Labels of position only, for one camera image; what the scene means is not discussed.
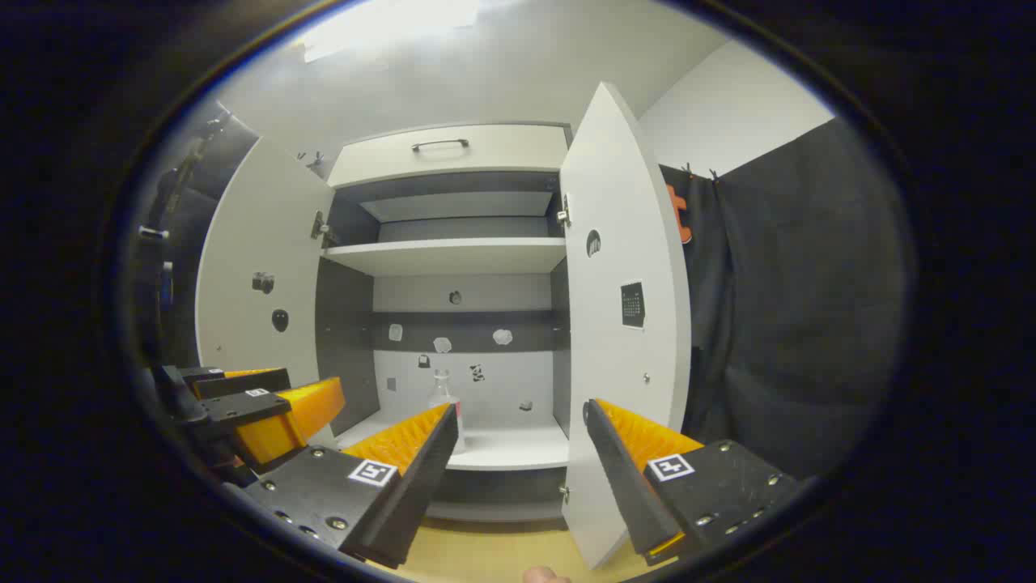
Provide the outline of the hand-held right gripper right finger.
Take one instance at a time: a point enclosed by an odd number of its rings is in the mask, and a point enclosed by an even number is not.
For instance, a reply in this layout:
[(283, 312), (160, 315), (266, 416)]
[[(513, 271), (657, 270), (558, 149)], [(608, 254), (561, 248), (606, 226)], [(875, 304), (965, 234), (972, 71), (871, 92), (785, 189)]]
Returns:
[(633, 549), (650, 565), (733, 540), (810, 486), (735, 440), (704, 445), (603, 399), (582, 409)]

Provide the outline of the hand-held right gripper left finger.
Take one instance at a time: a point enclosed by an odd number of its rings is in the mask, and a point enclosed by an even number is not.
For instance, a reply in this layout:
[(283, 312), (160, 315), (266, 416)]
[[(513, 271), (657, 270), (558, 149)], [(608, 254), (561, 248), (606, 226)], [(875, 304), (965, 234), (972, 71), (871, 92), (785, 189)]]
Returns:
[(243, 502), (304, 545), (398, 569), (458, 438), (456, 405), (447, 402), (346, 453), (304, 447), (244, 487)]

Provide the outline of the clear glass bottle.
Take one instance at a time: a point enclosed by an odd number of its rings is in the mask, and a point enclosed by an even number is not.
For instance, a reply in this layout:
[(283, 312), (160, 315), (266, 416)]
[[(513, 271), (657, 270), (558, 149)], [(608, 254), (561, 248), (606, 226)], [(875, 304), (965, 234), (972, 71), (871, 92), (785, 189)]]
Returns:
[(456, 396), (454, 391), (452, 391), (450, 377), (451, 377), (450, 370), (438, 369), (438, 368), (434, 369), (433, 372), (434, 385), (431, 392), (429, 393), (428, 403), (429, 407), (443, 405), (444, 403), (451, 403), (451, 405), (455, 407), (456, 431), (458, 432), (458, 436), (456, 436), (456, 443), (452, 453), (456, 455), (456, 454), (466, 453), (467, 442), (465, 439), (466, 435), (465, 435), (464, 420), (462, 416), (461, 401), (458, 398), (458, 396)]

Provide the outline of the white and grey cabinet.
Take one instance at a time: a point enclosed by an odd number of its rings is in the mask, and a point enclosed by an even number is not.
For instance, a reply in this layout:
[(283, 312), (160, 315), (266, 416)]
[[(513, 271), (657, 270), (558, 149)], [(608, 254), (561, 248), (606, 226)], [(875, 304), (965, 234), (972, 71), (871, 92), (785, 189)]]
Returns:
[[(339, 244), (329, 247), (454, 237), (563, 238), (554, 222), (559, 169), (456, 172), (332, 188), (325, 221)], [(551, 412), (567, 437), (565, 258), (548, 274), (388, 278), (322, 258), (315, 322), (318, 368), (344, 380), (347, 409), (333, 421), (341, 446), (418, 413), (437, 368), (450, 370), (452, 393), (471, 415), (536, 407)], [(567, 466), (447, 469), (429, 514), (485, 523), (560, 520), (558, 487), (566, 473)]]

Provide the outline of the white cabinet door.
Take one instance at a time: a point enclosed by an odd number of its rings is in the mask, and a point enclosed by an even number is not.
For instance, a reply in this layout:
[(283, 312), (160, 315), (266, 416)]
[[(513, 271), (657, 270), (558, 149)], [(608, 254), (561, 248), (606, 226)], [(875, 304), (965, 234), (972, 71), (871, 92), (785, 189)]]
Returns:
[(628, 540), (582, 409), (603, 399), (679, 429), (691, 368), (691, 307), (660, 165), (617, 86), (603, 82), (560, 167), (571, 350), (569, 491), (563, 516), (586, 569)]
[(333, 190), (287, 149), (259, 138), (223, 191), (197, 269), (193, 323), (201, 365), (285, 368), (318, 381), (316, 282)]

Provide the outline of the white cabinet shelf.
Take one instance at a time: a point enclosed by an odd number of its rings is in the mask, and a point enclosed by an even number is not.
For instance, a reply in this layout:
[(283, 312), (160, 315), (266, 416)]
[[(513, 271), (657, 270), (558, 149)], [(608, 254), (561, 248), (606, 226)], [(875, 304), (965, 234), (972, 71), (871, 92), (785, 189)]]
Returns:
[(463, 410), (465, 449), (450, 457), (452, 471), (537, 471), (566, 467), (565, 432), (548, 410), (471, 415)]
[(454, 237), (329, 247), (323, 258), (374, 278), (536, 275), (566, 257), (562, 237)]

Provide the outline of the white cabinet drawer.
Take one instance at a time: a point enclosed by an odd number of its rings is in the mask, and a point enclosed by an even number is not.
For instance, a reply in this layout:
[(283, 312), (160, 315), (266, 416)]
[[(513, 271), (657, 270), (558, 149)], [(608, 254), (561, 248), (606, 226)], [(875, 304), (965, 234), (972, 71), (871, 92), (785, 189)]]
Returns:
[[(572, 133), (551, 123), (474, 123), (398, 132), (344, 145), (329, 171), (334, 190), (366, 182), (473, 171), (556, 171), (566, 158)], [(466, 138), (469, 148), (411, 145)]]

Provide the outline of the black backdrop cloth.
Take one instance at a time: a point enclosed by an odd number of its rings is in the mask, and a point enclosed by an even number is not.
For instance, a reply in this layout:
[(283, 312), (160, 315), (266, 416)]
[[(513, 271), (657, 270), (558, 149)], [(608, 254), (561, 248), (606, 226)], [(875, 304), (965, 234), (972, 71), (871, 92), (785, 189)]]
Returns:
[(166, 215), (166, 240), (139, 240), (136, 230), (155, 199), (159, 178), (184, 158), (189, 140), (205, 121), (218, 116), (219, 100), (200, 104), (178, 123), (169, 143), (163, 145), (159, 169), (145, 181), (140, 218), (132, 228), (130, 286), (133, 294), (134, 324), (148, 362), (196, 368), (195, 303), (197, 273), (202, 250), (223, 192), (258, 140), (232, 112), (225, 130), (205, 151), (174, 213)]
[(916, 270), (890, 173), (839, 118), (720, 177), (661, 171), (691, 232), (684, 434), (796, 479), (839, 467), (906, 336)]

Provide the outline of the grey metal stand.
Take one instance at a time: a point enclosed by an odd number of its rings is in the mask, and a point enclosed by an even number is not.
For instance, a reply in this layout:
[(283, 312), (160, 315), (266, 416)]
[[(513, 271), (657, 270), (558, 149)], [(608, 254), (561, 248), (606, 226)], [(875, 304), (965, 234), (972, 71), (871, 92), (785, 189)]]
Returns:
[(145, 218), (136, 230), (139, 240), (147, 240), (147, 242), (159, 240), (162, 242), (170, 237), (165, 228), (166, 215), (174, 213), (179, 198), (186, 190), (197, 166), (204, 161), (205, 151), (229, 125), (231, 118), (231, 112), (222, 108), (214, 119), (205, 121), (201, 129), (196, 132), (196, 136), (189, 140), (184, 158), (159, 178), (159, 184), (155, 186), (155, 199), (148, 207)]

